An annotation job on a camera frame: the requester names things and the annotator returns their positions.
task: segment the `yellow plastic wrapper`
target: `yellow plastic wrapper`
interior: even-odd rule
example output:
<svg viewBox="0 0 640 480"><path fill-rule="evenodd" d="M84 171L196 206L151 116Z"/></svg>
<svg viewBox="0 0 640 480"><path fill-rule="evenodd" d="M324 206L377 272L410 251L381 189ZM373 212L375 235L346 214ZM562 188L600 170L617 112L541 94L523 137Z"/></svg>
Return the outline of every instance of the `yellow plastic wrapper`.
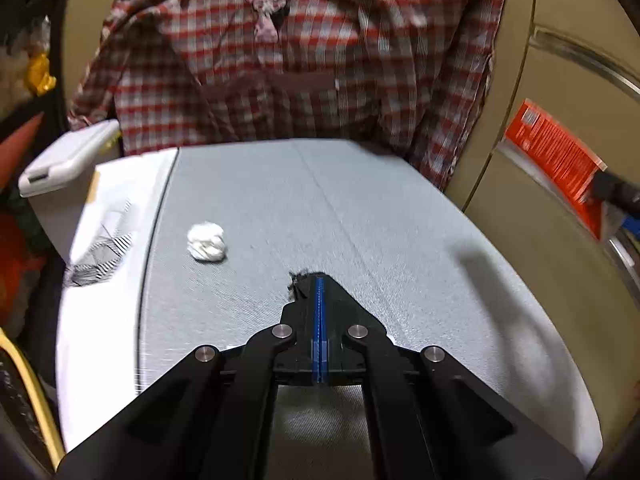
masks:
<svg viewBox="0 0 640 480"><path fill-rule="evenodd" d="M49 73L49 58L46 53L36 54L29 60L24 82L37 96L46 94L56 86L56 78Z"/></svg>

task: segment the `red packet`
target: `red packet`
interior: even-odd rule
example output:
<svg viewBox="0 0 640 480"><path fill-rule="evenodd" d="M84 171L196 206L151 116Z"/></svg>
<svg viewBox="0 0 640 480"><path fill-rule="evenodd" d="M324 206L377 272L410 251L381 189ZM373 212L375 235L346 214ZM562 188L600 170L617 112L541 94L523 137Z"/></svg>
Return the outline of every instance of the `red packet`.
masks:
<svg viewBox="0 0 640 480"><path fill-rule="evenodd" d="M565 127L526 100L505 138L520 148L557 186L591 233L601 239L603 205L590 195L591 181L606 165Z"/></svg>

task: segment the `barcode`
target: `barcode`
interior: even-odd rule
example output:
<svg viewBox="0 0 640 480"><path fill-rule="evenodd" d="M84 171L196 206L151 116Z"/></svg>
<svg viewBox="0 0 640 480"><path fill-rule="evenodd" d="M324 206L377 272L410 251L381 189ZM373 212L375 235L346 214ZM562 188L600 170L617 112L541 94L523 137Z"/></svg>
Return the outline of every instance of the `barcode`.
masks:
<svg viewBox="0 0 640 480"><path fill-rule="evenodd" d="M527 126L533 126L540 117L540 114L532 108L527 108L527 111L522 115L522 124Z"/></svg>

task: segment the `table surface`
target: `table surface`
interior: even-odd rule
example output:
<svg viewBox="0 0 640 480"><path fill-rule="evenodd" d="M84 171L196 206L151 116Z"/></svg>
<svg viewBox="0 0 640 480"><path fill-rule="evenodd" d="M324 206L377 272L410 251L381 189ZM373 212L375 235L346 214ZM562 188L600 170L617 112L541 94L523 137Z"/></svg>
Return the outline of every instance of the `table surface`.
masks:
<svg viewBox="0 0 640 480"><path fill-rule="evenodd" d="M204 221L225 230L220 264L187 252L188 229ZM446 348L586 467L596 459L584 382L511 266L407 163L346 140L178 152L143 288L140 387L198 345L238 346L276 323L289 272L302 269L332 275L396 344ZM359 389L280 388L268 478L371 478L368 453Z"/></svg>

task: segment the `blue strip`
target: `blue strip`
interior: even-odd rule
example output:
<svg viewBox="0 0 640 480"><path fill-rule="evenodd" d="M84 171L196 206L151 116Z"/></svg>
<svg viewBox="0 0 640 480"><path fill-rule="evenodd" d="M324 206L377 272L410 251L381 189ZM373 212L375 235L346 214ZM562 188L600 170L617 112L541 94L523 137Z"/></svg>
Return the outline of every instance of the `blue strip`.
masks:
<svg viewBox="0 0 640 480"><path fill-rule="evenodd" d="M316 308L314 310L314 341L312 348L313 378L324 383L327 378L326 325L324 323L324 278L316 278Z"/></svg>

